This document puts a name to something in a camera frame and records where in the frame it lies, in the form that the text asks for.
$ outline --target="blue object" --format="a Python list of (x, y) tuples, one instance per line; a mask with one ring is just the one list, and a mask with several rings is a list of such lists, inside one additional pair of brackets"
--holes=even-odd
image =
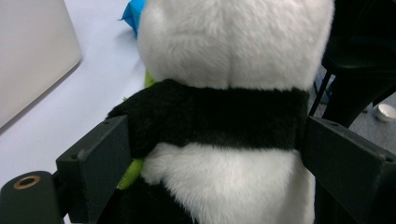
[(122, 20), (126, 21), (134, 29), (134, 36), (137, 37), (137, 30), (139, 29), (140, 14), (145, 6), (146, 0), (132, 0), (126, 6), (122, 15)]

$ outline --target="white fur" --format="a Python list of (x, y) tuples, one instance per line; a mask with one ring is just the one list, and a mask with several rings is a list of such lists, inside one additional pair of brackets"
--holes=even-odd
[(332, 0), (148, 0), (139, 51), (159, 81), (307, 90), (332, 12)]
[(141, 174), (162, 181), (200, 224), (313, 223), (313, 176), (297, 151), (161, 143)]

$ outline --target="plush toy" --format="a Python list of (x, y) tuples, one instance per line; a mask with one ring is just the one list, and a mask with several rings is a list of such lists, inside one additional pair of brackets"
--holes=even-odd
[(313, 223), (298, 148), (332, 12), (332, 0), (148, 0), (138, 45), (158, 83), (108, 114), (128, 116), (143, 163), (102, 222)]

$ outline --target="stuffed panda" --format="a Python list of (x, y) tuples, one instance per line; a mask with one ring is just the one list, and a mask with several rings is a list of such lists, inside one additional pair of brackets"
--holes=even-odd
[(140, 176), (107, 223), (311, 224), (298, 151), (332, 0), (148, 0), (138, 47), (157, 81), (116, 106)]

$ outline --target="green object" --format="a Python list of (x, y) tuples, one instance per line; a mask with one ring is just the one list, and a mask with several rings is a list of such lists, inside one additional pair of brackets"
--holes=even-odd
[(152, 76), (149, 74), (149, 71), (146, 70), (146, 76), (145, 76), (145, 88), (150, 87), (152, 85), (154, 85), (156, 81), (154, 80), (154, 78), (152, 78)]
[(142, 167), (143, 159), (134, 159), (117, 185), (117, 189), (128, 189), (140, 176)]

